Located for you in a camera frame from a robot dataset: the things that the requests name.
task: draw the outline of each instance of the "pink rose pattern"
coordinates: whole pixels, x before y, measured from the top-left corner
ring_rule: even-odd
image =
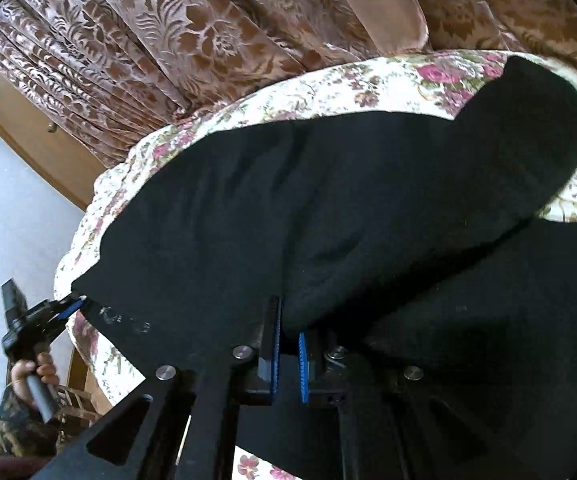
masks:
[[[97,355],[97,341],[100,333],[92,324],[86,321],[84,314],[78,311],[75,313],[72,334],[75,338],[77,351],[86,362],[86,365],[90,367],[95,355]]]
[[[242,455],[237,465],[237,472],[242,476],[246,476],[248,480],[253,480],[257,476],[257,468],[259,465],[260,459],[255,455]]]
[[[275,480],[295,480],[295,475],[291,475],[290,473],[281,470],[279,467],[275,465],[270,468],[270,475]]]
[[[435,104],[453,117],[479,88],[501,76],[508,59],[508,55],[503,52],[448,51],[433,57],[433,63],[416,67],[421,77],[419,84],[432,91]],[[460,67],[464,61],[471,62],[471,73]]]
[[[195,140],[196,132],[193,128],[187,128],[186,131],[175,135],[172,142],[165,142],[153,148],[153,158],[158,160],[169,155],[171,152],[177,153],[179,150],[186,148]]]
[[[457,83],[459,81],[458,76],[450,75],[434,64],[419,66],[417,67],[417,72],[424,79],[433,81],[433,83]]]

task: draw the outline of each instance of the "black metal frame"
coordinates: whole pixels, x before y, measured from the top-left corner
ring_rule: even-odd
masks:
[[[4,295],[15,327],[3,339],[5,349],[19,334],[23,348],[53,338],[79,299],[43,301],[20,321],[20,309],[10,305],[25,303],[24,297],[6,290],[14,297]],[[281,306],[270,298],[260,339],[221,349],[201,373],[174,364],[158,368],[34,478],[230,479],[239,407],[270,406],[278,389]],[[299,348],[303,401],[312,409],[337,409],[344,480],[462,480],[500,472],[499,478],[537,479],[420,368],[376,364],[369,354],[337,346],[323,330],[302,334]],[[447,418],[460,428],[457,434],[444,433]]]

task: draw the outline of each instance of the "human hand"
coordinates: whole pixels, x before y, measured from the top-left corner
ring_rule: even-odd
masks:
[[[5,479],[30,478],[51,459],[49,456],[0,455],[0,475]]]
[[[37,406],[33,402],[33,396],[30,394],[30,390],[28,389],[26,377],[36,369],[44,384],[59,384],[59,378],[57,377],[57,370],[53,364],[53,358],[48,352],[42,352],[38,355],[37,364],[33,361],[17,361],[11,370],[12,390],[15,395],[35,409],[37,409]]]

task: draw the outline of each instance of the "finger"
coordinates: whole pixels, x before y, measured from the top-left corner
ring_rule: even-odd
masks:
[[[38,456],[0,455],[0,474],[4,478],[28,478],[42,469],[49,460]]]
[[[54,365],[41,365],[38,368],[38,375],[40,377],[47,376],[47,375],[55,375],[57,370]]]
[[[52,364],[53,357],[48,352],[42,352],[38,355],[38,365],[49,365]]]
[[[42,382],[44,384],[52,384],[53,386],[57,386],[59,384],[59,377],[56,375],[45,375],[42,377]]]
[[[17,361],[11,368],[11,380],[13,382],[23,379],[35,369],[33,361]]]

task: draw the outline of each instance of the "black clamp handle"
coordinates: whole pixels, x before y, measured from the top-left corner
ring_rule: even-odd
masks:
[[[53,386],[44,384],[37,373],[27,376],[26,383],[42,421],[46,424],[60,410],[57,393]]]

